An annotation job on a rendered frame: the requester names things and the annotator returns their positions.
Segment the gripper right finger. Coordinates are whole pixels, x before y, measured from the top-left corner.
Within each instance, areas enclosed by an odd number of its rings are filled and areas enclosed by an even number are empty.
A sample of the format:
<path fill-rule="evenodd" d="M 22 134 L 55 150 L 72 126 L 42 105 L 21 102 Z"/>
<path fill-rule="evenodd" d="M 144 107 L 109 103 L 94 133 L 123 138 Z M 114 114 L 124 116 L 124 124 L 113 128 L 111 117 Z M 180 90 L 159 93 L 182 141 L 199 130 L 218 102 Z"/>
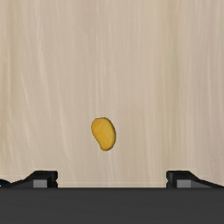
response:
<path fill-rule="evenodd" d="M 190 171 L 167 171 L 167 188 L 222 188 L 222 185 L 197 178 Z"/>

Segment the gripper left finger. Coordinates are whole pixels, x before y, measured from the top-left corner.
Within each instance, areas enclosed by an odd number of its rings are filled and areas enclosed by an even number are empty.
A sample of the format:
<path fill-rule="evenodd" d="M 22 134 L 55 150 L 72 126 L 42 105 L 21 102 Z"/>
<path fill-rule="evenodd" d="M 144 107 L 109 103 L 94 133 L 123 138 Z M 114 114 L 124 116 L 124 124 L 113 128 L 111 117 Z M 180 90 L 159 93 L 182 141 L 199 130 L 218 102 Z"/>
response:
<path fill-rule="evenodd" d="M 57 171 L 34 171 L 25 179 L 15 182 L 0 179 L 0 187 L 2 188 L 57 188 L 58 183 Z"/>

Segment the yellow mango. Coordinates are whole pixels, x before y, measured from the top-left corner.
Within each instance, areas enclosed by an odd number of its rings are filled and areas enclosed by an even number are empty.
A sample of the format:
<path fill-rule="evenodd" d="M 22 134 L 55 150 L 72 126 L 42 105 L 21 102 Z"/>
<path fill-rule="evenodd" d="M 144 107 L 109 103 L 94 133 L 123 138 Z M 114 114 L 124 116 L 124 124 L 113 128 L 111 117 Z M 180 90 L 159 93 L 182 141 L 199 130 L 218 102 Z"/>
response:
<path fill-rule="evenodd" d="M 103 151 L 113 148 L 116 142 L 116 129 L 108 118 L 95 118 L 91 124 L 91 131 Z"/>

